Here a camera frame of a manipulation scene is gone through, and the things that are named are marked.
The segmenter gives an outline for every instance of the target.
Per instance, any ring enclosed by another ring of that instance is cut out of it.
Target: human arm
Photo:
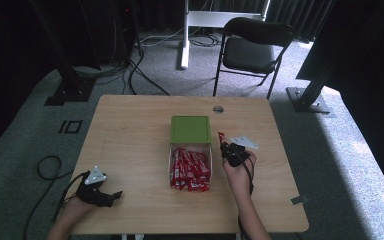
[[[68,239],[71,229],[96,206],[72,196],[49,231],[46,240]]]
[[[245,161],[248,169],[252,169],[255,166],[257,157],[254,153],[247,151],[250,156]],[[252,240],[269,240],[270,235],[267,233],[254,203],[250,195],[250,179],[244,166],[231,167],[227,160],[223,160],[223,169],[226,172],[230,189],[235,198],[239,211],[239,219],[245,232]]]

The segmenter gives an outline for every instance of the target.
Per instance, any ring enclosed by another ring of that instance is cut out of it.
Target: green lid
[[[211,143],[208,116],[172,116],[170,143]]]

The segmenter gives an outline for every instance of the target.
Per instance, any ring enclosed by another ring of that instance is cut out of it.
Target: red snack stick
[[[210,190],[210,183],[209,182],[203,182],[199,184],[199,188],[201,189],[202,192]]]
[[[171,186],[172,188],[179,188],[180,183],[179,183],[179,181],[176,181],[176,180],[174,180],[174,179],[171,179],[171,181],[170,181],[170,186]]]
[[[199,183],[196,181],[196,179],[190,180],[188,182],[188,191],[197,191],[200,188]]]
[[[191,156],[191,159],[192,159],[192,161],[194,163],[194,166],[195,166],[195,168],[196,168],[196,170],[198,172],[197,175],[199,175],[199,176],[202,175],[202,168],[201,168],[201,164],[199,163],[198,154],[196,152],[190,151],[189,155]]]
[[[191,166],[187,162],[185,162],[184,165],[185,165],[186,172],[187,172],[187,179],[188,180],[194,179],[195,173],[192,171]]]
[[[173,168],[171,170],[174,180],[180,179],[180,149],[176,148],[173,152]]]
[[[208,178],[205,175],[199,176],[197,180],[199,183],[208,182]]]
[[[179,157],[179,179],[181,181],[185,180],[185,168],[183,167],[183,158],[182,155]]]
[[[221,132],[218,132],[218,133],[219,133],[219,140],[220,140],[220,143],[225,142],[224,133],[221,133]]]
[[[198,157],[199,157],[199,164],[200,164],[200,167],[201,167],[201,171],[202,171],[202,175],[211,175],[211,171],[210,169],[208,168],[208,164],[207,164],[207,157],[205,156],[204,153],[198,153],[197,154]]]
[[[192,157],[190,155],[190,152],[184,151],[183,152],[183,158],[187,161],[187,163],[189,164],[191,170],[193,171],[193,173],[196,176],[201,175],[199,169],[197,168],[196,164],[194,163],[194,161],[193,161],[193,159],[192,159]]]
[[[182,189],[186,186],[186,182],[185,181],[180,181],[180,191],[182,191]]]

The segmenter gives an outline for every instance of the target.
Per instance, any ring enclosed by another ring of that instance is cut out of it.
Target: wooden table
[[[222,106],[223,113],[213,111]],[[169,185],[172,115],[210,118],[213,175],[207,192]],[[253,201],[269,232],[302,232],[308,220],[274,120],[260,98],[124,96],[100,99],[73,176],[95,165],[107,174],[104,193],[124,191],[111,208],[88,215],[73,234],[236,233],[237,207],[221,167],[217,132],[247,136],[259,148]],[[76,190],[74,184],[71,192]]]

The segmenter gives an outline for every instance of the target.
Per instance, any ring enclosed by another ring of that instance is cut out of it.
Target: forearm
[[[49,234],[46,240],[63,240],[68,239],[68,236],[70,235],[71,225],[66,225],[63,222],[56,222]]]
[[[247,193],[234,194],[236,204],[238,205],[239,219],[246,233],[252,240],[269,240],[270,235],[267,233],[251,196]]]

